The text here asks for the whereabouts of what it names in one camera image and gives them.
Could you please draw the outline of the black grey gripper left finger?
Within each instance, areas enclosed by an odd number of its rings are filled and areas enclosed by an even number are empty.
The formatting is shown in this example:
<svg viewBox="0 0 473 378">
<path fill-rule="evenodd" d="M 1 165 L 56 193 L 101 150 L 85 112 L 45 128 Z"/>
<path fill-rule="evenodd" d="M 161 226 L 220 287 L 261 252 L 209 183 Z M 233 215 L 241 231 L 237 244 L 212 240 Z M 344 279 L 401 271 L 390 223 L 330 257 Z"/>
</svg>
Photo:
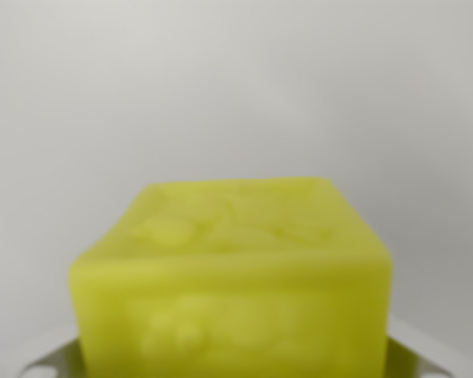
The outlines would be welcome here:
<svg viewBox="0 0 473 378">
<path fill-rule="evenodd" d="M 26 364 L 18 377 L 87 377 L 79 339 L 72 339 Z"/>
</svg>

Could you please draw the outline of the black grey gripper right finger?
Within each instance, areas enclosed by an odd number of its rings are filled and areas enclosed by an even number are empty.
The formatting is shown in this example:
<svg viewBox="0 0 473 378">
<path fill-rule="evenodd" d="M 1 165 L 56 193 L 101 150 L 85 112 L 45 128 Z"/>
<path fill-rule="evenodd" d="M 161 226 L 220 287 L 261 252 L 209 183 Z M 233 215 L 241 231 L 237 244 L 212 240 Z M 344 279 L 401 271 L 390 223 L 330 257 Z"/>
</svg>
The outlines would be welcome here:
<svg viewBox="0 0 473 378">
<path fill-rule="evenodd" d="M 441 343 L 391 315 L 385 377 L 454 377 Z"/>
</svg>

